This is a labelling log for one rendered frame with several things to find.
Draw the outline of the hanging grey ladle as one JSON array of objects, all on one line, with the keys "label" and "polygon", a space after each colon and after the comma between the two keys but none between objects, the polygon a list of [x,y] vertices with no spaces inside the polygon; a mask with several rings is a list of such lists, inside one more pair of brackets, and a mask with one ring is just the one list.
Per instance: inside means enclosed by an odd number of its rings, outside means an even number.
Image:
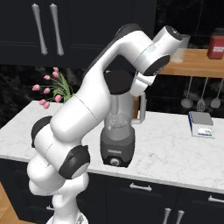
[{"label": "hanging grey ladle", "polygon": [[189,93],[190,93],[190,88],[191,88],[191,85],[192,85],[192,80],[193,80],[193,77],[190,77],[186,97],[185,97],[185,99],[183,99],[181,101],[181,105],[186,109],[190,109],[193,106],[193,101],[189,98]]}]

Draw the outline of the dark upper cupboard door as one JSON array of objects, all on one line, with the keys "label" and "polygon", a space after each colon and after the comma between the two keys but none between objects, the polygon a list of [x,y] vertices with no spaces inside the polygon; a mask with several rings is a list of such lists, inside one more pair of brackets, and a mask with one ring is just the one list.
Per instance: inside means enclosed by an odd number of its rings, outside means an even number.
[{"label": "dark upper cupboard door", "polygon": [[56,55],[58,67],[85,69],[117,31],[137,24],[151,38],[154,33],[157,0],[46,0],[55,4],[64,54]]},{"label": "dark upper cupboard door", "polygon": [[47,55],[40,50],[39,32],[32,5],[40,9],[40,20],[44,34],[46,7],[44,0],[0,0],[0,64],[44,65]]}]

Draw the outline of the dark drawer front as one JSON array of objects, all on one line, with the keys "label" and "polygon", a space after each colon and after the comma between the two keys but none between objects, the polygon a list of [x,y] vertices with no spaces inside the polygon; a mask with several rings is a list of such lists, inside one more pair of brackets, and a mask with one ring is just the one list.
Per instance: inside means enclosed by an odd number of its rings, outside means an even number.
[{"label": "dark drawer front", "polygon": [[206,192],[195,189],[181,188],[178,194],[176,207],[183,210],[185,207],[198,207],[200,209],[214,210],[224,213],[224,204],[209,202],[208,197],[212,195],[216,199],[224,200],[224,194],[217,192]]},{"label": "dark drawer front", "polygon": [[[148,186],[151,192],[130,188],[130,184]],[[110,198],[124,207],[151,207],[160,205],[172,208],[176,204],[179,190],[175,186],[153,182],[134,180],[130,178],[116,178],[107,176],[106,189]]]}]

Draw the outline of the grey blender with clear jar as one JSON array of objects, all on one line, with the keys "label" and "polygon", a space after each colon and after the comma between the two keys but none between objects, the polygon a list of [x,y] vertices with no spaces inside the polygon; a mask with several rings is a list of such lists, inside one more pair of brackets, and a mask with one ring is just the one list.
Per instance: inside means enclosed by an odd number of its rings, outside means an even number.
[{"label": "grey blender with clear jar", "polygon": [[111,98],[111,110],[104,119],[104,128],[101,131],[101,158],[105,165],[127,168],[135,152],[136,133],[133,124],[141,124],[144,121],[147,100],[145,93],[139,96],[140,116],[134,118],[133,95],[127,92],[112,95]]}]

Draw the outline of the wooden wall shelf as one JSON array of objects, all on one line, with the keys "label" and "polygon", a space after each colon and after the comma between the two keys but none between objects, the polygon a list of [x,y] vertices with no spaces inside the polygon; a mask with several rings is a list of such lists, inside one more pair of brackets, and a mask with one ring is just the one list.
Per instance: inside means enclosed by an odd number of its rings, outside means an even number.
[{"label": "wooden wall shelf", "polygon": [[224,78],[224,57],[209,59],[207,49],[187,49],[182,63],[170,62],[161,72],[167,75]]}]

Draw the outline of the pink tulip bouquet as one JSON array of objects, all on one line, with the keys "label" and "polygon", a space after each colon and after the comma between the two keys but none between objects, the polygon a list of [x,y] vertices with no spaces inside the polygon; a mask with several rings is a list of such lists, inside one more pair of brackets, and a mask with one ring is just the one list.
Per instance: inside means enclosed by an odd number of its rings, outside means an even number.
[{"label": "pink tulip bouquet", "polygon": [[44,79],[47,81],[51,81],[52,85],[49,86],[40,86],[39,84],[35,84],[32,87],[33,92],[39,91],[43,88],[43,94],[48,95],[52,93],[52,97],[48,99],[41,99],[39,101],[39,105],[44,109],[48,109],[50,107],[51,102],[67,102],[72,96],[74,96],[74,91],[72,87],[67,83],[65,77],[62,72],[54,67],[52,69],[52,74],[46,74]]}]

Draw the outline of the hanging grey slotted turner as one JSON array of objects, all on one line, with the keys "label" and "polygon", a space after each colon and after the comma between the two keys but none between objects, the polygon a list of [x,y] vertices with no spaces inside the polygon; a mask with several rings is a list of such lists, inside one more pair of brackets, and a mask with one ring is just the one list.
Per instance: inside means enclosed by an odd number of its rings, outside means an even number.
[{"label": "hanging grey slotted turner", "polygon": [[201,95],[199,101],[197,102],[197,110],[199,112],[203,112],[205,110],[205,107],[206,107],[206,104],[205,104],[205,101],[204,101],[203,97],[204,97],[204,93],[205,93],[205,90],[206,90],[207,81],[208,81],[208,78],[206,78],[206,80],[205,80],[202,95]]}]

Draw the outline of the clear plastic container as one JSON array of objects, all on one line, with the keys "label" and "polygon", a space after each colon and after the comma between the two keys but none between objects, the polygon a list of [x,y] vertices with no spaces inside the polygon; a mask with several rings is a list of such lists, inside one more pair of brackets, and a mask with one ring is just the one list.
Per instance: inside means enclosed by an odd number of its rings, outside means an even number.
[{"label": "clear plastic container", "polygon": [[189,40],[191,36],[183,34],[182,35],[182,43],[177,49],[177,51],[171,56],[171,62],[173,63],[182,63],[184,61],[184,57],[186,55],[186,49],[188,48]]}]

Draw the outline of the red jar with black lid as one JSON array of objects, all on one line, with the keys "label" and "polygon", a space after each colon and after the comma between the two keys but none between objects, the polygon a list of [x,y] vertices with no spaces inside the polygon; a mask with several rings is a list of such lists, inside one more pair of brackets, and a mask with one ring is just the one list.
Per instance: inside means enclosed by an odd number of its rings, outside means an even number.
[{"label": "red jar with black lid", "polygon": [[224,56],[224,28],[215,28],[207,50],[210,60],[221,60]]}]

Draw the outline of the white kitchen scale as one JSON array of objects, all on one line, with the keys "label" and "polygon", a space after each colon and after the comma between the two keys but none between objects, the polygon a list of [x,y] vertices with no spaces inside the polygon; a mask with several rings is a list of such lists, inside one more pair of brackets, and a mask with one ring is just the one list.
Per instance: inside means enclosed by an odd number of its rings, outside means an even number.
[{"label": "white kitchen scale", "polygon": [[209,113],[190,111],[188,121],[193,137],[214,138],[214,122]]}]

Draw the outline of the dark lower cupboard run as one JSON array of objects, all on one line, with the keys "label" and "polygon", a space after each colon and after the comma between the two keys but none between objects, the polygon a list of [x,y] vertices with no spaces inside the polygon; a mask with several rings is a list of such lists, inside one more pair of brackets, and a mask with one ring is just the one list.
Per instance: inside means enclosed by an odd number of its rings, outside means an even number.
[{"label": "dark lower cupboard run", "polygon": [[26,168],[26,162],[0,158],[0,181],[21,221],[46,224],[53,216],[52,197],[31,193]]}]

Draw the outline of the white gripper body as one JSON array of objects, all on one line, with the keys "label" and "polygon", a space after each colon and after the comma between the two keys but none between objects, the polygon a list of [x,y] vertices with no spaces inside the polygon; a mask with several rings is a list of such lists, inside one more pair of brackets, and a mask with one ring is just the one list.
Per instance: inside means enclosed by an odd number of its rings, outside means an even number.
[{"label": "white gripper body", "polygon": [[138,71],[136,71],[135,77],[133,79],[133,82],[130,88],[130,93],[133,96],[138,97],[145,91],[145,89],[148,86],[151,86],[153,84],[155,79],[156,79],[155,76],[144,76]]}]

